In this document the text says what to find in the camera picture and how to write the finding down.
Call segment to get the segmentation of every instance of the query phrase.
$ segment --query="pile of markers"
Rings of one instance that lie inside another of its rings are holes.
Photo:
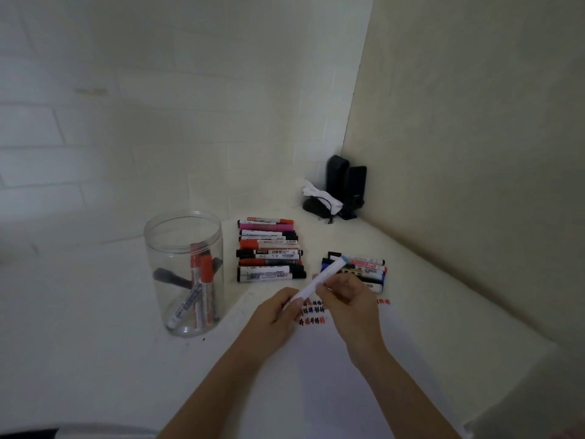
[[[384,291],[384,280],[386,279],[386,272],[388,271],[388,268],[384,266],[386,263],[384,259],[371,259],[329,251],[327,253],[327,258],[323,258],[321,261],[321,271],[331,265],[342,255],[349,261],[340,269],[339,273],[354,274],[375,293],[380,294]]]
[[[293,220],[248,217],[238,228],[238,282],[307,278]]]

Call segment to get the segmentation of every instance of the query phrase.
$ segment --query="clear container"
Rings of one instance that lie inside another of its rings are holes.
[[[223,317],[221,221],[205,211],[159,214],[144,227],[158,309],[173,335],[208,332]]]

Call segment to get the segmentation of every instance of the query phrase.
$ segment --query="desk surface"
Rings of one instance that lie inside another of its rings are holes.
[[[326,225],[300,208],[266,215],[295,219],[308,277],[328,250],[386,260],[384,295],[462,421],[499,402],[555,348],[361,219]],[[162,327],[142,238],[2,266],[0,431],[78,422],[160,429],[258,303],[309,281],[237,283],[236,221],[223,222],[223,233],[228,313],[193,339],[171,337]],[[277,398],[270,379],[278,382]],[[230,431],[299,437],[297,383],[292,366],[265,376]]]

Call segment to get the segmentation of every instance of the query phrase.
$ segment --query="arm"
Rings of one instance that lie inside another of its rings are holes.
[[[291,323],[301,311],[303,299],[294,300],[281,311],[297,292],[294,288],[283,288],[259,305],[236,341],[163,428],[158,439],[219,437],[238,392],[292,333]]]
[[[388,352],[376,295],[353,274],[336,274],[317,288],[355,367],[374,393],[396,439],[460,439],[412,377]]]

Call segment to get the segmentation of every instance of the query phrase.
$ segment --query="red marker cap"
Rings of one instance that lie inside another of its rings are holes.
[[[212,283],[214,280],[214,266],[211,256],[201,256],[201,282]]]

